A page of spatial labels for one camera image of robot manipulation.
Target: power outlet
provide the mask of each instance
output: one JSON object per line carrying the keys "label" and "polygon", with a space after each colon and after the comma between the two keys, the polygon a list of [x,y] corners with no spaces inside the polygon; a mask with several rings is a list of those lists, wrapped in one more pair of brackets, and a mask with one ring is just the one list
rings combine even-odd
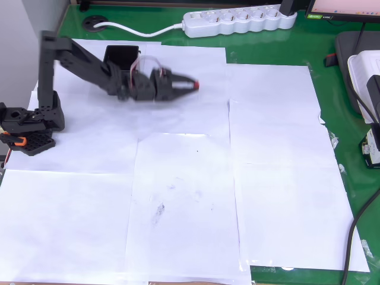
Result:
{"label": "power outlet", "polygon": [[189,12],[183,16],[182,29],[188,37],[217,34],[290,29],[297,13],[289,17],[279,12],[280,5]]}

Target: white wall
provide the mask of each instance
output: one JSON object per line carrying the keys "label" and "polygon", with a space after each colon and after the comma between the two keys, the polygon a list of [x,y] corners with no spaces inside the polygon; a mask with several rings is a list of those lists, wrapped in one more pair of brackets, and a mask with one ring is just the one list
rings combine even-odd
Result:
{"label": "white wall", "polygon": [[[0,102],[7,107],[28,106],[38,77],[36,33],[56,29],[67,5],[68,0],[0,0]],[[0,155],[6,153],[0,142]]]}
{"label": "white wall", "polygon": [[23,0],[23,4],[31,26],[39,38],[42,30],[58,29],[69,0]]}

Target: wire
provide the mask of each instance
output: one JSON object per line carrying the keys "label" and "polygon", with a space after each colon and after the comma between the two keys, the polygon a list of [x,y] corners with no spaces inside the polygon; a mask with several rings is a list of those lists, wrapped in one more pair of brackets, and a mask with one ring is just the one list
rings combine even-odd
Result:
{"label": "wire", "polygon": [[133,82],[132,82],[132,75],[133,75],[133,70],[137,67],[137,63],[139,63],[141,60],[145,60],[145,59],[150,59],[151,61],[155,61],[159,68],[160,68],[160,77],[162,76],[162,71],[163,71],[163,68],[161,66],[161,63],[159,62],[159,60],[157,58],[155,58],[154,56],[150,56],[150,55],[142,55],[142,56],[139,56],[134,62],[133,64],[131,64],[131,70],[130,70],[130,74],[131,74],[131,87],[133,85]]}
{"label": "wire", "polygon": [[360,219],[362,214],[365,210],[371,205],[372,202],[380,195],[380,188],[376,191],[376,193],[366,202],[366,204],[360,209],[359,213],[357,214],[356,218],[353,220],[351,224],[351,228],[349,231],[349,238],[347,241],[347,249],[346,249],[346,260],[344,262],[344,271],[343,271],[343,278],[342,278],[342,285],[346,285],[347,276],[349,274],[349,266],[350,266],[350,255],[351,255],[351,244],[352,244],[352,236],[354,234],[354,229],[356,227],[357,221]]}
{"label": "wire", "polygon": [[355,48],[353,50],[353,54],[354,55],[357,54],[357,48],[359,47],[359,43],[360,43],[360,40],[362,39],[362,35],[363,35],[363,32],[364,32],[365,28],[366,28],[366,23],[363,23],[362,24],[362,28],[360,29],[359,37],[357,37],[356,46],[355,46]]}
{"label": "wire", "polygon": [[139,31],[135,31],[131,28],[128,28],[128,27],[125,27],[123,25],[120,25],[118,23],[113,23],[113,22],[102,22],[102,23],[98,23],[96,25],[94,25],[94,28],[98,28],[98,27],[103,27],[103,26],[112,26],[112,27],[116,27],[116,28],[119,28],[119,29],[122,29],[122,30],[125,30],[125,31],[128,31],[132,34],[136,34],[137,36],[140,36],[140,37],[155,37],[159,34],[162,34],[166,31],[170,31],[170,30],[173,30],[173,29],[182,29],[183,25],[182,23],[180,24],[175,24],[175,25],[172,25],[170,27],[167,27],[167,28],[164,28],[160,31],[157,31],[155,33],[152,33],[152,34],[144,34],[144,33],[140,33]]}
{"label": "wire", "polygon": [[336,24],[334,24],[333,22],[331,22],[330,20],[327,20],[327,22],[328,22],[330,25],[333,25],[333,26],[336,26],[336,27],[341,27],[341,26],[344,26],[344,25],[348,24],[348,22],[345,22],[345,23],[343,23],[343,24],[336,25]]}
{"label": "wire", "polygon": [[11,149],[9,149],[8,152],[7,152],[7,156],[6,156],[5,160],[4,160],[4,167],[5,167],[6,163],[8,162],[8,159],[10,159],[11,152],[12,152]]}

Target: white power cable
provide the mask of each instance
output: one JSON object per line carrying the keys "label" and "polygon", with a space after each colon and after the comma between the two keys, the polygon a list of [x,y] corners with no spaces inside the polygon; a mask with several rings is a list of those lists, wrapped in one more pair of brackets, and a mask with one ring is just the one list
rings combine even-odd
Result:
{"label": "white power cable", "polygon": [[144,33],[140,33],[139,31],[135,31],[131,28],[128,28],[128,27],[125,27],[123,25],[120,25],[118,23],[113,23],[113,22],[98,23],[98,24],[94,25],[94,28],[103,27],[103,26],[112,26],[112,27],[120,28],[120,29],[128,31],[132,34],[136,34],[137,36],[140,36],[140,37],[154,37],[154,36],[157,36],[159,34],[166,32],[166,31],[170,31],[173,29],[182,29],[182,23],[180,23],[180,24],[175,24],[175,25],[172,25],[170,27],[164,28],[164,29],[157,31],[155,33],[152,33],[152,34],[144,34]]}

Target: white box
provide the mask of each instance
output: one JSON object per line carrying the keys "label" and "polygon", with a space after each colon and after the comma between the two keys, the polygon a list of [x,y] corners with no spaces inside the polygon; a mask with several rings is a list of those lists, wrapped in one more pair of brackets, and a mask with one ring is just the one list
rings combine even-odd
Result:
{"label": "white box", "polygon": [[[358,55],[353,55],[348,60],[349,72],[353,87],[364,104],[369,108],[374,116],[375,108],[373,107],[371,97],[367,89],[367,82],[373,75],[380,75],[380,50],[365,50]],[[360,110],[367,124],[373,122],[368,113],[359,103]]]}

